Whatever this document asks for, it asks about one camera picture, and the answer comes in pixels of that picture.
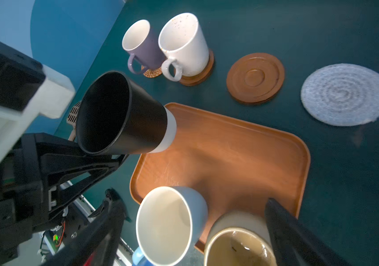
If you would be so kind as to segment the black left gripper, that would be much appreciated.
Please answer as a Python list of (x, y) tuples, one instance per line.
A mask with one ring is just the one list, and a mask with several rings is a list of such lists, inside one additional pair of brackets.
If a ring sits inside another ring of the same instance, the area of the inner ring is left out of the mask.
[(0, 162), (0, 266), (34, 233), (62, 225), (64, 209), (126, 159), (91, 156), (46, 133), (24, 134)]

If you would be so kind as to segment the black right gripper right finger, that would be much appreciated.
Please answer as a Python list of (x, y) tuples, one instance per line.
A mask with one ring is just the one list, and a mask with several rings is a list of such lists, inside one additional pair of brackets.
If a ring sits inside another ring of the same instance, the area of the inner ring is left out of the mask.
[(349, 265), (273, 198), (266, 203), (265, 219), (279, 266)]

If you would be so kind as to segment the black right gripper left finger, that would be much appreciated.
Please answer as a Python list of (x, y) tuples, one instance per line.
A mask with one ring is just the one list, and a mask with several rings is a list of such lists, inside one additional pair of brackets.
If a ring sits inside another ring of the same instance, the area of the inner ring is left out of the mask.
[(82, 233), (57, 252), (45, 266), (112, 266), (126, 219), (125, 205), (112, 188), (105, 191), (95, 219)]

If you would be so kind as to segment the black mug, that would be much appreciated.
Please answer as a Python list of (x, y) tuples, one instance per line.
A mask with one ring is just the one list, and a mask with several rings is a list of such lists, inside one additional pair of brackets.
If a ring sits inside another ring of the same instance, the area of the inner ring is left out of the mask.
[(76, 138), (89, 155), (160, 153), (177, 133), (174, 115), (124, 73), (106, 72), (88, 88)]

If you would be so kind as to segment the grey felt round coaster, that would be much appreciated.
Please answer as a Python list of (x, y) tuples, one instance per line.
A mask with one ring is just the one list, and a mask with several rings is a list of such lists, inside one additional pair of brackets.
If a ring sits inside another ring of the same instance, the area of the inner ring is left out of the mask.
[(346, 127), (379, 118), (379, 73), (355, 64), (322, 67), (304, 81), (301, 102), (315, 119)]

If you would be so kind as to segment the woven rattan round coaster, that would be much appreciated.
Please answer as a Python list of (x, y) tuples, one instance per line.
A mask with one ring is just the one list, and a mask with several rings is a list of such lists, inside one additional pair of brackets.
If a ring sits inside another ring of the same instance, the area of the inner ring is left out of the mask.
[(146, 68), (145, 66), (142, 66), (141, 69), (145, 71), (143, 75), (147, 78), (157, 78), (158, 76), (162, 75), (161, 68), (151, 70), (151, 69)]

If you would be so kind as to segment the purple mug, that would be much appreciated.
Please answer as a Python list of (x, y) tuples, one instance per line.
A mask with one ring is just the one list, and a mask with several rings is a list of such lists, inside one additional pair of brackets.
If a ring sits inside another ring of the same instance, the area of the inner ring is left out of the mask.
[(139, 20), (126, 31), (122, 47), (130, 55), (127, 66), (133, 74), (161, 68), (166, 60), (159, 48), (158, 36), (148, 20)]

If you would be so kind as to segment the brown wooden round coaster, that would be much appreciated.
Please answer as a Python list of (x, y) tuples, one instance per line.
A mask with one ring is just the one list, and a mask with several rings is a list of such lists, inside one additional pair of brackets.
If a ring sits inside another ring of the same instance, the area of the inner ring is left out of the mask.
[(211, 49), (209, 49), (209, 60), (208, 60), (208, 63), (206, 65), (205, 69), (195, 76), (184, 76), (183, 75), (181, 80), (179, 81), (179, 83), (184, 85), (184, 86), (199, 85), (209, 78), (209, 76), (213, 72), (214, 66), (215, 66), (215, 56), (214, 56), (213, 51)]

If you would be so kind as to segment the white speckled mug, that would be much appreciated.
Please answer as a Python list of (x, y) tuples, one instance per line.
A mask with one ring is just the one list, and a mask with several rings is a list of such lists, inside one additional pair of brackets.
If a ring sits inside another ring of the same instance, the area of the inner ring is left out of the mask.
[(172, 82), (201, 74), (209, 61), (207, 42), (193, 13), (181, 13), (170, 19), (160, 32), (158, 46), (166, 56), (162, 73)]

